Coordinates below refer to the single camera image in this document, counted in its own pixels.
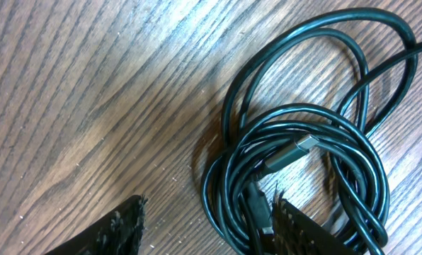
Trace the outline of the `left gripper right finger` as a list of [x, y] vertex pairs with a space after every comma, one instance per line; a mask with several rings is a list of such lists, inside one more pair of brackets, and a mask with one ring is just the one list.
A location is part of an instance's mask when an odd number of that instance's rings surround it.
[[273, 242], [278, 255], [356, 255], [277, 193], [273, 198]]

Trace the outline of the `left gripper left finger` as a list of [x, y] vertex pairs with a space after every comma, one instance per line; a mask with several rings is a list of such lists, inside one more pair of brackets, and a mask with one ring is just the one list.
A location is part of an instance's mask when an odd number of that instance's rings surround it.
[[130, 196], [47, 255], [137, 255], [144, 231], [146, 203], [143, 195]]

